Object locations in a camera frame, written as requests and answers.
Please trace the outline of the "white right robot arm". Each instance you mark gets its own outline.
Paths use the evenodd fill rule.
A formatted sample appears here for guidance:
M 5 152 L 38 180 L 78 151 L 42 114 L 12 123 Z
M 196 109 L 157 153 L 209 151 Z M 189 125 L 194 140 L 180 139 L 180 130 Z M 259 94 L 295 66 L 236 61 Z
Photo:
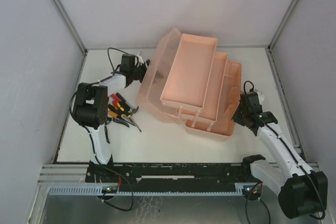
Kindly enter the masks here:
M 326 216 L 328 178 L 315 172 L 284 136 L 276 117 L 263 111 L 259 94 L 250 90 L 240 93 L 232 120 L 250 129 L 268 148 L 279 166 L 274 169 L 261 155 L 243 159 L 252 177 L 269 187 L 278 197 L 279 206 L 289 219 L 310 215 L 322 220 Z

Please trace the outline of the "pink translucent tool box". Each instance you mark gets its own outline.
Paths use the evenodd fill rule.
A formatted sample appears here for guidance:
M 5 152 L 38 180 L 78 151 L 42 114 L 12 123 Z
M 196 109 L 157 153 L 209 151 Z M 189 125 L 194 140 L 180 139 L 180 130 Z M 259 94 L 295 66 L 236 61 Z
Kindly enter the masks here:
M 217 42 L 173 28 L 158 43 L 137 105 L 162 123 L 184 123 L 190 134 L 230 137 L 242 65 L 217 51 Z

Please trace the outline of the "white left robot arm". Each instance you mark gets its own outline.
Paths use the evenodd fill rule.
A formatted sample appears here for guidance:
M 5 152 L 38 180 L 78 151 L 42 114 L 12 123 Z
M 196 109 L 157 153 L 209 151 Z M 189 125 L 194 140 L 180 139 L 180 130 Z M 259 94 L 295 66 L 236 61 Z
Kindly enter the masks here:
M 150 59 L 143 60 L 139 55 L 123 54 L 121 63 L 108 76 L 92 83 L 78 84 L 70 99 L 69 112 L 72 119 L 89 135 L 91 162 L 94 164 L 106 165 L 112 161 L 104 129 L 110 95 L 125 89 L 133 81 L 142 82 L 150 63 Z

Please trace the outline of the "black handled pliers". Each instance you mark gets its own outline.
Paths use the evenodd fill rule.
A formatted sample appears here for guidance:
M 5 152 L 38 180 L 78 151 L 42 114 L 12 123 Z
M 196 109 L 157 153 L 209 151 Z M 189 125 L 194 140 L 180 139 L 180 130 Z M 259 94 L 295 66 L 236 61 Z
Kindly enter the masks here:
M 107 117 L 107 120 L 105 121 L 105 124 L 104 124 L 104 134 L 105 134 L 105 137 L 106 137 L 106 142 L 108 144 L 110 144 L 110 140 L 109 140 L 109 133 L 108 133 L 107 126 L 110 124 L 111 121 L 112 121 L 112 118 Z

